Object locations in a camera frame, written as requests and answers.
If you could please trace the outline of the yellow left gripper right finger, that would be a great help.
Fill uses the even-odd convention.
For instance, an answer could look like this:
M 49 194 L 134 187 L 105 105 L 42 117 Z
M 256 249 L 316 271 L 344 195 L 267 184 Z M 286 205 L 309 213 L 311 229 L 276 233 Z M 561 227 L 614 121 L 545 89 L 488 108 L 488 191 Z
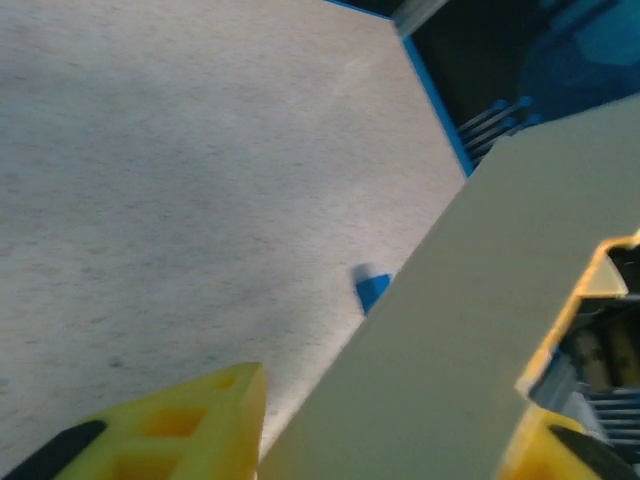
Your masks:
M 505 452 L 499 480 L 640 480 L 640 475 L 579 422 L 532 404 Z

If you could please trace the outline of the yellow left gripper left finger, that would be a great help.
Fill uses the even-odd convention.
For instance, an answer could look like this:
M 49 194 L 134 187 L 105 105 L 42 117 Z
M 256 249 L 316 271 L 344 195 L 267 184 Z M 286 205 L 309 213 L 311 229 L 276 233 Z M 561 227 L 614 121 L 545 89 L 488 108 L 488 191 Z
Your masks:
M 0 480 L 255 480 L 266 413 L 258 362 L 93 414 Z

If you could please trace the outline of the yellow paper box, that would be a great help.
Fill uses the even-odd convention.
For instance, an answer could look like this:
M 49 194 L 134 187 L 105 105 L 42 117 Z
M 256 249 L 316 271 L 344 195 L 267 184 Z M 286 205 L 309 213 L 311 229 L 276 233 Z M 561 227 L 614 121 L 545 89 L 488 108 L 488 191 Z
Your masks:
M 640 94 L 499 141 L 262 461 L 258 480 L 499 480 L 526 410 L 608 386 L 640 323 Z

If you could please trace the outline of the small blue block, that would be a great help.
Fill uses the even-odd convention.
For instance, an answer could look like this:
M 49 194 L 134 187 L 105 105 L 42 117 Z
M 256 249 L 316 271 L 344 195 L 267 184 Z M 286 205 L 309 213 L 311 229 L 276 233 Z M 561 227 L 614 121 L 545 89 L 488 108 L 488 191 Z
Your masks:
M 364 316 L 369 315 L 374 305 L 389 288 L 391 282 L 392 275 L 388 273 L 357 278 L 354 281 L 355 294 Z

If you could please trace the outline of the blue table edge strip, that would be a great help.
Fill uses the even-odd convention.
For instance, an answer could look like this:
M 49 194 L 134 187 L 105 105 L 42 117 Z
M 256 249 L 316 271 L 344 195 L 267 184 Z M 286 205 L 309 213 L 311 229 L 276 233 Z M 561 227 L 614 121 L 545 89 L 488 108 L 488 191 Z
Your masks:
M 409 60 L 413 65 L 413 69 L 429 99 L 433 110 L 441 124 L 443 132 L 452 147 L 452 150 L 458 160 L 460 168 L 466 177 L 472 175 L 474 166 L 463 147 L 462 141 L 457 133 L 457 129 L 449 115 L 443 100 L 436 88 L 436 85 L 418 51 L 414 41 L 409 36 L 402 37 L 402 44 Z
M 333 4 L 333 5 L 336 5 L 336 6 L 340 6 L 340 7 L 352 10 L 352 11 L 356 11 L 356 12 L 363 13 L 363 14 L 366 14 L 366 15 L 369 15 L 369 16 L 380 18 L 380 19 L 383 19 L 383 20 L 391 20 L 392 19 L 392 17 L 389 16 L 389 15 L 384 15 L 382 13 L 378 13 L 378 12 L 375 12 L 375 11 L 370 10 L 370 9 L 361 8 L 361 7 L 355 6 L 355 5 L 350 4 L 350 3 L 346 3 L 346 2 L 344 2 L 342 0 L 323 0 L 323 1 L 328 2 L 330 4 Z

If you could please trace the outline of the aluminium frame post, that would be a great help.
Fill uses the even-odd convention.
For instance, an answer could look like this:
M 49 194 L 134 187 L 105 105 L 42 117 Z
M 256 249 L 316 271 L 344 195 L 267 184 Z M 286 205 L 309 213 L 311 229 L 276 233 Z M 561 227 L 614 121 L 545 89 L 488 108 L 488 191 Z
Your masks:
M 400 37 L 412 35 L 449 0 L 403 0 L 391 19 Z

